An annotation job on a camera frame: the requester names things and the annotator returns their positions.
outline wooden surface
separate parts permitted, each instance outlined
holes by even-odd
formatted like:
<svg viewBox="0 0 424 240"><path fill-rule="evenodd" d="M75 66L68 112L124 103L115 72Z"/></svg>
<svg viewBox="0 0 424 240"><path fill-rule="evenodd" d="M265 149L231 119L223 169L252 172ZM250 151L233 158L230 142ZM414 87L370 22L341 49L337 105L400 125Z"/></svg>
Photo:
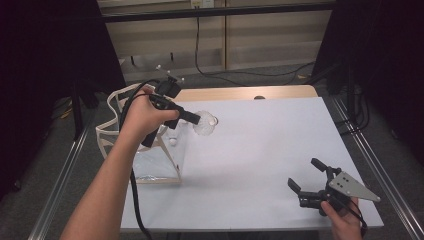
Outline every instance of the wooden surface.
<svg viewBox="0 0 424 240"><path fill-rule="evenodd" d="M175 102L249 100L256 96L263 96L266 99L318 97L315 89L309 85L204 88L184 89L175 98Z"/></svg>

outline human hand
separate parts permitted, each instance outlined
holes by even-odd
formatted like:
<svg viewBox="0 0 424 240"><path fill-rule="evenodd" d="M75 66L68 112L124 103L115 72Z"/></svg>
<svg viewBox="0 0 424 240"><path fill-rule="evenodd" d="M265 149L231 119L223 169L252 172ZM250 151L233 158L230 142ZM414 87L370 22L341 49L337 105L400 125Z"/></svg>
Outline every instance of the human hand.
<svg viewBox="0 0 424 240"><path fill-rule="evenodd" d="M359 210L357 209L358 198L352 198L352 202L348 207L359 214ZM333 237L335 240L362 239L360 220L357 217L352 215L346 209L342 209L339 212L336 212L327 201L321 202L321 208L331 220L331 231L333 232Z"/></svg>
<svg viewBox="0 0 424 240"><path fill-rule="evenodd" d="M142 88L135 96L146 94L135 98L127 112L120 134L129 134L141 142L147 134L155 131L165 121L178 118L177 110L158 110L149 100L147 94L151 94L149 88Z"/></svg>

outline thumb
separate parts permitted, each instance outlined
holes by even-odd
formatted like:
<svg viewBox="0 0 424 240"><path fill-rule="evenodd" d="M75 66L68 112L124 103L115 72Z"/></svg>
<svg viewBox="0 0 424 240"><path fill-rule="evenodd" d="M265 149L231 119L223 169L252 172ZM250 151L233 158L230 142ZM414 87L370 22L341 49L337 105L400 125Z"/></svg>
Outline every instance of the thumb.
<svg viewBox="0 0 424 240"><path fill-rule="evenodd" d="M161 113L164 121L175 120L180 115L178 110L162 110Z"/></svg>
<svg viewBox="0 0 424 240"><path fill-rule="evenodd" d="M339 214L327 201L321 202L321 208L334 225L339 225L341 223L342 219L340 218Z"/></svg>

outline human arm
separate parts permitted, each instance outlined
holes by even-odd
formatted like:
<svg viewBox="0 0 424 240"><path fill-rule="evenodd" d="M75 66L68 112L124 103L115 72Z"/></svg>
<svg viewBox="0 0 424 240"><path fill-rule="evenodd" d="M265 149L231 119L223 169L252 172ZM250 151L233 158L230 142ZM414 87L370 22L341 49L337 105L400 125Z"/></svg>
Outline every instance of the human arm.
<svg viewBox="0 0 424 240"><path fill-rule="evenodd" d="M349 208L358 213L358 198L352 198ZM360 220L347 211L339 213L326 201L321 202L322 210L332 223L334 240L362 240Z"/></svg>
<svg viewBox="0 0 424 240"><path fill-rule="evenodd" d="M132 102L112 150L72 213L61 239L119 238L128 180L138 146L161 123L177 117L176 110L154 108L148 96Z"/></svg>

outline black curtain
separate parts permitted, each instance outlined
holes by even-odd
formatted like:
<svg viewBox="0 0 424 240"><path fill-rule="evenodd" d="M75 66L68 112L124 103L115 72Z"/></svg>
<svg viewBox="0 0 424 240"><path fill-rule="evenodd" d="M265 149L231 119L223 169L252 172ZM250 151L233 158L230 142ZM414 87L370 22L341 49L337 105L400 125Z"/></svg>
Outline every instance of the black curtain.
<svg viewBox="0 0 424 240"><path fill-rule="evenodd" d="M2 157L0 198L34 157L58 98L74 83L88 106L94 92L125 87L95 0L0 1Z"/></svg>
<svg viewBox="0 0 424 240"><path fill-rule="evenodd" d="M348 67L366 97L386 117L399 139L424 165L424 14L417 0L339 0L313 70L334 63L327 88L347 84Z"/></svg>

